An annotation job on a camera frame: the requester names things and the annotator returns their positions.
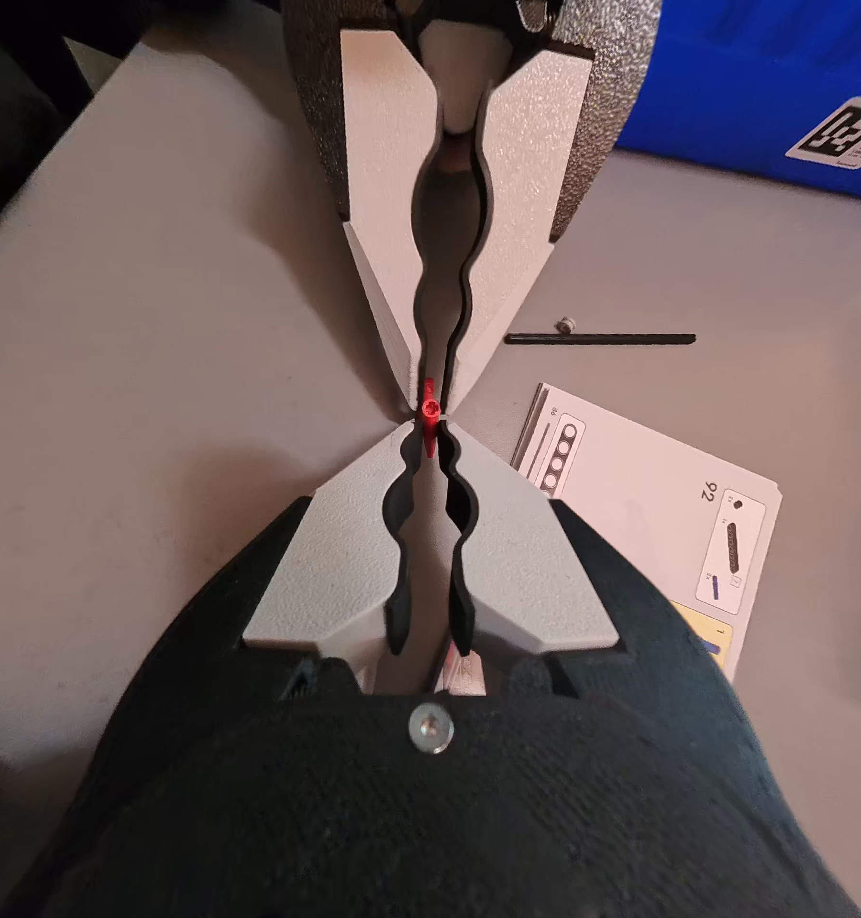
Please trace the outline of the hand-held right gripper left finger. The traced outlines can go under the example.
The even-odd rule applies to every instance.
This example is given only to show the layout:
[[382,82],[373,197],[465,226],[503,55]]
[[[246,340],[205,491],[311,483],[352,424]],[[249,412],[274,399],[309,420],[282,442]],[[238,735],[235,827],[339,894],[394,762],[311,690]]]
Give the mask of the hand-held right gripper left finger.
[[373,692],[385,651],[411,622],[408,549],[418,424],[407,421],[318,488],[242,639],[345,660]]

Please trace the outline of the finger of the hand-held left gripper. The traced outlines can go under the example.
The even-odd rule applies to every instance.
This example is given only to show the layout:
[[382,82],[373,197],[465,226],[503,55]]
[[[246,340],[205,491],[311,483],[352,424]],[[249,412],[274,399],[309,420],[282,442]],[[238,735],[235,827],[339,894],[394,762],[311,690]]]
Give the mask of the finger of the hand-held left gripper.
[[478,381],[552,254],[593,57],[551,43],[482,95],[473,149],[481,223],[461,273],[464,307],[447,350],[445,407],[458,407]]
[[350,211],[343,227],[392,372],[416,409],[424,265],[413,212],[439,143],[438,94],[392,30],[343,29],[341,54]]

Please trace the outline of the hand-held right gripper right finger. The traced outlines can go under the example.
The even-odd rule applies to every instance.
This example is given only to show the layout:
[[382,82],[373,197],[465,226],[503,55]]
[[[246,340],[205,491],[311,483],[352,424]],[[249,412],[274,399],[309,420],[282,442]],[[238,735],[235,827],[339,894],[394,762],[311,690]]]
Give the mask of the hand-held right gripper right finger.
[[610,651],[620,635],[551,500],[451,421],[437,455],[455,540],[431,690],[582,695],[563,656]]

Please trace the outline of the red toy claw piece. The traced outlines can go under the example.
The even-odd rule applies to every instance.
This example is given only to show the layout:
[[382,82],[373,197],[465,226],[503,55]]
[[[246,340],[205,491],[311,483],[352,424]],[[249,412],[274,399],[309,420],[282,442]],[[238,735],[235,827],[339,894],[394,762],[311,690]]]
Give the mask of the red toy claw piece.
[[436,397],[435,381],[428,376],[423,382],[422,397],[419,405],[423,448],[428,458],[434,458],[436,453],[441,414],[442,408]]

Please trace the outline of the grey desk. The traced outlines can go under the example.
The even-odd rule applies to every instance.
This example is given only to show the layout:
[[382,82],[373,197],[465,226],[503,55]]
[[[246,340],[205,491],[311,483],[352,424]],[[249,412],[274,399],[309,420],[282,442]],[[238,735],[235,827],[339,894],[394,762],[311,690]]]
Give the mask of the grey desk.
[[[735,689],[861,907],[861,200],[615,152],[516,316],[695,333],[500,345],[455,414],[511,459],[538,384],[775,481]],[[139,44],[0,221],[0,900],[172,618],[403,419],[253,3]]]

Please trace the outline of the blue plastic bin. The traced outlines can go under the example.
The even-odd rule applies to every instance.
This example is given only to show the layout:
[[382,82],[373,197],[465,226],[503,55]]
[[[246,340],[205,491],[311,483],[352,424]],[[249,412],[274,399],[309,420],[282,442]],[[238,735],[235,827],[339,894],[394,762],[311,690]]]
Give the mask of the blue plastic bin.
[[785,152],[861,97],[861,1],[666,1],[625,150],[861,197]]

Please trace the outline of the instruction booklet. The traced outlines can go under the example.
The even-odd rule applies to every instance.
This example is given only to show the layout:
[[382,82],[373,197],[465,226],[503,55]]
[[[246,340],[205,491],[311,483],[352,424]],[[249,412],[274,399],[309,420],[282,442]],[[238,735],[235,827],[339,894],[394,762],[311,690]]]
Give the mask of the instruction booklet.
[[776,483],[547,383],[511,464],[648,578],[734,681]]

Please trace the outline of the black axle rod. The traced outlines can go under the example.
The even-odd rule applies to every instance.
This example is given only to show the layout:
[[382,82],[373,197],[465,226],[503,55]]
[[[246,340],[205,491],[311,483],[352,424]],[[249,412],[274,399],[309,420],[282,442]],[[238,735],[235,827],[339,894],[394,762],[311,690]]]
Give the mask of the black axle rod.
[[687,332],[675,333],[508,333],[503,339],[511,346],[579,346],[579,347],[650,347],[689,346],[697,341],[697,335]]

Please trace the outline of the black white marker tag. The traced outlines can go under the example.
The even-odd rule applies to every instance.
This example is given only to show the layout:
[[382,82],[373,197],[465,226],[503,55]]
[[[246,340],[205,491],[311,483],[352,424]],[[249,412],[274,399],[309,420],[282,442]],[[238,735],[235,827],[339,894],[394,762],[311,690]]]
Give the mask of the black white marker tag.
[[850,98],[807,133],[785,157],[843,170],[861,168],[861,97]]

